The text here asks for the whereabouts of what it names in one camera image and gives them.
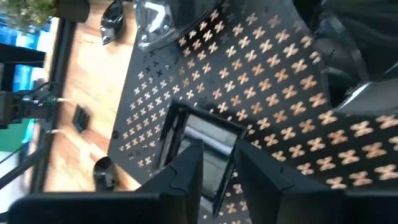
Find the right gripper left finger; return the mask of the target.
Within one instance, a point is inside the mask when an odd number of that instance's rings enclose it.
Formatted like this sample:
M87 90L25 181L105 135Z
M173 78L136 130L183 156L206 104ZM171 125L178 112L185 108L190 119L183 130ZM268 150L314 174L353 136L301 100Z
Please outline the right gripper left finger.
M33 194L14 202L7 224L197 224L203 146L191 143L137 190Z

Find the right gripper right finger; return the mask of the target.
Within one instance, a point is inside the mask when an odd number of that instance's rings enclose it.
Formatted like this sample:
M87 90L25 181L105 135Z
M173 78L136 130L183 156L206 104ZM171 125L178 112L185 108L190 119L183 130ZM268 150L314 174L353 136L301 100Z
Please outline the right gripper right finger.
M252 224L398 224L398 190L330 189L245 140L234 155Z

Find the square black deep mini plate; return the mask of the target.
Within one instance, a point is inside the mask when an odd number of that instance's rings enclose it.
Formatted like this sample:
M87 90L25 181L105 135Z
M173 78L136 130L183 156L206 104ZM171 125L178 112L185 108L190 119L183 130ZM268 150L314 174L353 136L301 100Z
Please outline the square black deep mini plate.
M157 170L166 166L195 140L203 141L203 187L201 206L218 216L234 170L234 148L246 128L196 108L186 101L170 102L160 134Z

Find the rectangular black footed mini plate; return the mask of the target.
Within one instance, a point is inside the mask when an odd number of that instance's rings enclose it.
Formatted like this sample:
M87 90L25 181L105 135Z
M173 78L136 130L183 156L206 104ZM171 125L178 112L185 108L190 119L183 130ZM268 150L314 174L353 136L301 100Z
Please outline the rectangular black footed mini plate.
M72 125L79 133L82 133L87 129L89 121L90 114L88 110L80 105L77 105L73 114Z

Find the glossy black footed mini plate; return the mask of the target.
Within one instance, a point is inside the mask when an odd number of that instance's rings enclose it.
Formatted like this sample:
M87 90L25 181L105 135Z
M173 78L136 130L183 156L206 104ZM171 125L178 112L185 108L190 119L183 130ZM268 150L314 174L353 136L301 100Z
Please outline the glossy black footed mini plate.
M171 44L220 4L221 0L137 0L138 47L150 51Z

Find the leaf-shaped black mini plate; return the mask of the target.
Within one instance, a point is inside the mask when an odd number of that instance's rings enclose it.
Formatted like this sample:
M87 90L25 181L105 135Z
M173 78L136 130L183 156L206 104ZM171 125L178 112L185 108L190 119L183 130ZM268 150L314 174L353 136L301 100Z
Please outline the leaf-shaped black mini plate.
M125 30L124 7L122 0L114 0L104 11L100 22L102 45L116 40Z

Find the green potted plant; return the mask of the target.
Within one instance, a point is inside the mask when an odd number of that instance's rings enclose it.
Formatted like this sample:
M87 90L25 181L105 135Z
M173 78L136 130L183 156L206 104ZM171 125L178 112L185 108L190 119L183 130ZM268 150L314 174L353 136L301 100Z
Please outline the green potted plant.
M41 28L53 17L85 22L89 13L88 0L0 0L0 16L7 25L23 31Z

